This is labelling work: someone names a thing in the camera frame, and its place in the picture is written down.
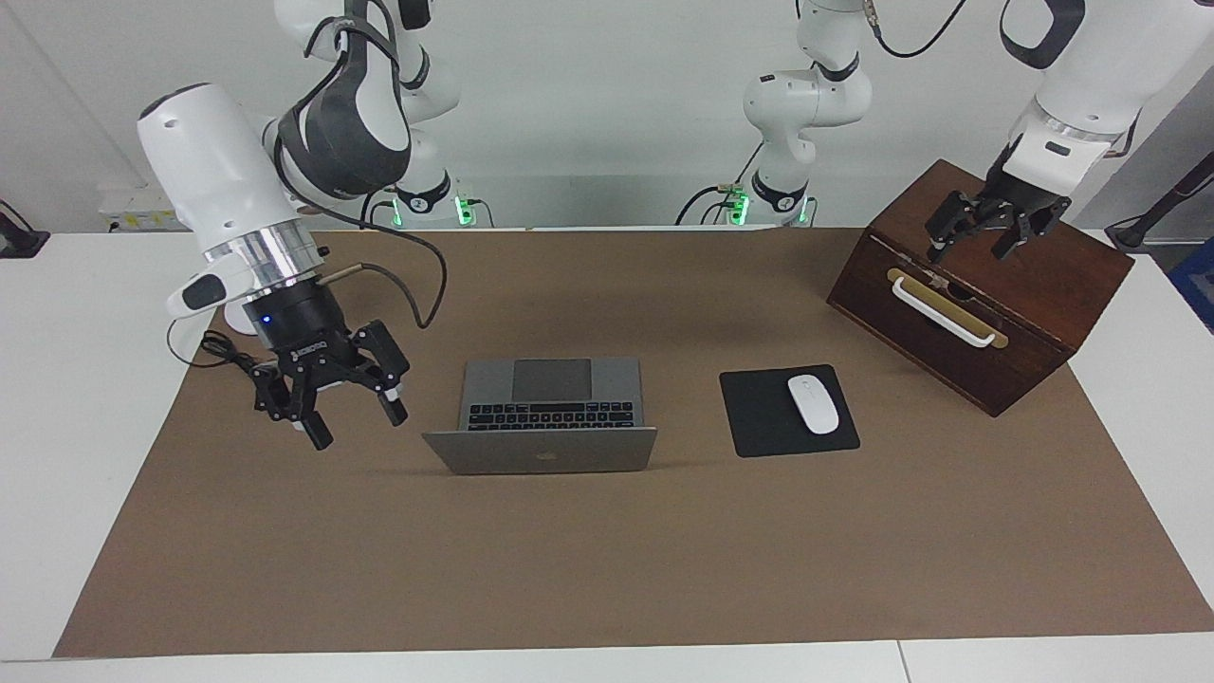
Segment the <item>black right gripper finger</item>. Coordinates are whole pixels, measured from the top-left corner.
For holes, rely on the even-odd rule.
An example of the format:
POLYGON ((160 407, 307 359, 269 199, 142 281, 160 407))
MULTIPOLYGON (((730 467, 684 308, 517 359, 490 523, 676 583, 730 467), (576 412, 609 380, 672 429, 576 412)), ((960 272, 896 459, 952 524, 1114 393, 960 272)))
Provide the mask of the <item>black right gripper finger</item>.
POLYGON ((316 410, 317 385, 308 368, 297 363, 256 364, 250 371, 254 385, 254 408, 270 419, 280 422, 287 420, 308 436, 316 450, 322 451, 333 444, 334 437, 316 410))
POLYGON ((359 355, 359 383, 376 393, 378 403, 392 427, 399 427, 408 419, 399 398, 399 381, 412 364, 381 320, 371 320, 357 329, 350 341, 359 355))

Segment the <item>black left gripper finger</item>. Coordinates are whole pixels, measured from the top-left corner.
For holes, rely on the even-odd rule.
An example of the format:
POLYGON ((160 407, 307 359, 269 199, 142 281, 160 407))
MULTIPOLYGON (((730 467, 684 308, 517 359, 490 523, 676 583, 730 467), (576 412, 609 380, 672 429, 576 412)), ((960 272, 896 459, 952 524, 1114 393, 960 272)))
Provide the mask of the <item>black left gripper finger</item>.
POLYGON ((1046 237, 1057 224, 1070 204, 1050 204, 1050 206, 1037 209, 1036 211, 1023 211, 1023 209, 1010 209, 1009 220, 1002 237, 989 247, 989 254, 997 260, 1009 258, 1011 252, 1031 237, 1046 237))
POLYGON ((940 264, 959 239, 975 237, 980 230, 985 230, 983 207, 985 201, 980 195, 971 197, 961 190, 951 190, 944 197, 925 222, 930 263, 940 264))

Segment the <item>silver laptop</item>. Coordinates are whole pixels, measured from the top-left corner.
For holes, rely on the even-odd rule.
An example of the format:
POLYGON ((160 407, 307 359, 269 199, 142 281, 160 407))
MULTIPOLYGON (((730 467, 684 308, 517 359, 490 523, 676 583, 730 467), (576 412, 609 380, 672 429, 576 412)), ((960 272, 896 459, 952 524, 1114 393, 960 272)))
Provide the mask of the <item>silver laptop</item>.
POLYGON ((643 471, 656 445, 636 355, 469 362, 460 411, 422 434, 458 476, 643 471))

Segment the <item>dark brown wooden box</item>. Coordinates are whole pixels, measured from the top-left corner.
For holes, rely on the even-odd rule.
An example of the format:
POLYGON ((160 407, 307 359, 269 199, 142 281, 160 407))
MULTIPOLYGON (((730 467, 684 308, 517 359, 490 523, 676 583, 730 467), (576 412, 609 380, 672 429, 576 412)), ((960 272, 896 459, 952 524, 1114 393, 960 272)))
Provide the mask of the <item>dark brown wooden box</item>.
POLYGON ((828 302, 941 383, 995 416, 1087 342, 1134 260, 1057 224, 1006 258, 1002 234, 959 239, 929 260, 929 217, 976 175, 938 159, 862 232, 828 302))

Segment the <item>black tripod stand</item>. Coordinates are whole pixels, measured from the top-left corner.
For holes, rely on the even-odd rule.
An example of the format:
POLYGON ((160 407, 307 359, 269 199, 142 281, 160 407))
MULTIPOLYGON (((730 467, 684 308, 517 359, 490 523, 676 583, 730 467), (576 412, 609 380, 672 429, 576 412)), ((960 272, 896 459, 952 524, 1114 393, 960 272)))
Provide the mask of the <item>black tripod stand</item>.
POLYGON ((1201 190, 1204 190, 1212 183, 1214 183, 1214 150, 1210 150, 1195 167, 1189 169, 1189 172, 1184 173, 1172 186, 1172 189, 1167 190, 1147 211, 1131 216, 1129 220, 1117 221, 1114 224, 1107 226, 1104 232, 1106 237, 1110 237, 1110 241, 1112 241, 1114 247, 1127 252, 1135 252, 1144 246, 1148 232, 1163 217, 1181 206, 1182 203, 1187 203, 1189 199, 1198 195, 1201 190))

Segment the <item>blue crate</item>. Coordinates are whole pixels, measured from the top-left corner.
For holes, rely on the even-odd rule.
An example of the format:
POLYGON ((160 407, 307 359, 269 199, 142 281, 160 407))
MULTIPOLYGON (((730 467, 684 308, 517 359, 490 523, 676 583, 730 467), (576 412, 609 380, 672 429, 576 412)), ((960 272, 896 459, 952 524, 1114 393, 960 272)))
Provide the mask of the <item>blue crate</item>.
POLYGON ((1199 321, 1214 334, 1214 237, 1175 264, 1167 277, 1199 321))

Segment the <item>white computer mouse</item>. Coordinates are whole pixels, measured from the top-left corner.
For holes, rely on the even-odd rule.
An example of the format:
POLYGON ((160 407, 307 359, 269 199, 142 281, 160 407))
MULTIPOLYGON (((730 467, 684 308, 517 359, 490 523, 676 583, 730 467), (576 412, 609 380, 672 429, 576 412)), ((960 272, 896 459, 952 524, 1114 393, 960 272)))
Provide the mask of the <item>white computer mouse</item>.
POLYGON ((840 425, 836 403, 819 377, 815 375, 790 377, 785 381, 785 389, 798 408, 802 425, 811 434, 826 436, 836 432, 840 425))

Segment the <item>black mouse pad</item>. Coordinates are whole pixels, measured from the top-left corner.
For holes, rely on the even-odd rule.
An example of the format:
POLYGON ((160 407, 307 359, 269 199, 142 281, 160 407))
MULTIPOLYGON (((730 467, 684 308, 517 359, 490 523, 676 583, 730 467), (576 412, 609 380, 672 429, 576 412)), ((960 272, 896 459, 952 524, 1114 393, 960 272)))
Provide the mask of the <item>black mouse pad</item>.
POLYGON ((829 364, 721 372, 719 381, 734 453, 742 459, 840 453, 861 446, 836 368, 829 364), (827 386, 840 416, 836 432, 815 436, 802 425, 785 389, 785 381, 798 375, 815 375, 827 386))

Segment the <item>brown table mat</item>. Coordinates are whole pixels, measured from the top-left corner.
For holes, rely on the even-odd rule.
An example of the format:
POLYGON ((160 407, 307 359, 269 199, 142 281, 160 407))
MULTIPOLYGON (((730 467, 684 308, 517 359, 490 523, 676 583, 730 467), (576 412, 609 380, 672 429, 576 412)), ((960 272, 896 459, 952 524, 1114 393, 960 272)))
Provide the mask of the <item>brown table mat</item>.
POLYGON ((56 656, 1214 631, 1068 369, 998 419, 838 314, 858 230, 433 234, 450 289, 395 428, 357 386, 313 450, 238 369, 191 369, 56 656), (455 476, 465 364, 637 355, 649 469, 455 476), (857 450, 742 459, 721 372, 836 369, 857 450))

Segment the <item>black stand foot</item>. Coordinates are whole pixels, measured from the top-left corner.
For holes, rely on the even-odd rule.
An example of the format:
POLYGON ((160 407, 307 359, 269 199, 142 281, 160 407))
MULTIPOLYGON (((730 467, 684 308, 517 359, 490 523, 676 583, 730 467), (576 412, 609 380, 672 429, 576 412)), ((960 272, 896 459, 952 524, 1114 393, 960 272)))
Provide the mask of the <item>black stand foot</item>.
POLYGON ((17 209, 0 199, 0 258, 34 258, 49 237, 51 233, 36 230, 17 209))

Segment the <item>white wall power strip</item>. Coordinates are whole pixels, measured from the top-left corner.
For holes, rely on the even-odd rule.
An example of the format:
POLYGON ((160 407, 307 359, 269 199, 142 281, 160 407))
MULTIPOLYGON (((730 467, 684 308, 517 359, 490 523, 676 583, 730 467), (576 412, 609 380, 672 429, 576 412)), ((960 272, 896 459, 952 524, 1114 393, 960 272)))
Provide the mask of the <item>white wall power strip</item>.
POLYGON ((187 230, 159 186, 104 190, 100 216, 108 232, 187 230))

